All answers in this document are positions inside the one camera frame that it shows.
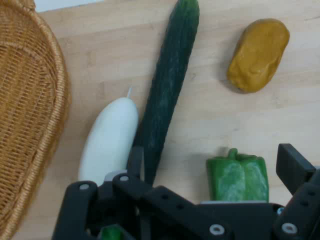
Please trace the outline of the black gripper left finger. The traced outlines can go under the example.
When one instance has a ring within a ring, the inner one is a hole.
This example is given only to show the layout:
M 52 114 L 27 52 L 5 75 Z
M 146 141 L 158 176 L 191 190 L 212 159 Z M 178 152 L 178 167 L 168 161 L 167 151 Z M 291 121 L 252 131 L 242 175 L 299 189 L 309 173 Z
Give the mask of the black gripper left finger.
M 157 220 L 113 187 L 113 180 L 131 176 L 140 178 L 144 150 L 134 146 L 125 170 L 106 175 L 98 186 L 79 181 L 65 191 L 53 231 L 54 240 L 156 240 Z

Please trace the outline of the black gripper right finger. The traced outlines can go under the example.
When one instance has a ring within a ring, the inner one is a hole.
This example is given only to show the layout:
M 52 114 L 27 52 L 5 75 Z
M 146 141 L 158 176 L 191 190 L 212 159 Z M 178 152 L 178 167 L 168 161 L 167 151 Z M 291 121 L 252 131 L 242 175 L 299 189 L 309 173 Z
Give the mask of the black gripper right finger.
M 273 224 L 278 240 L 320 238 L 320 170 L 291 144 L 278 145 L 276 173 L 292 198 Z

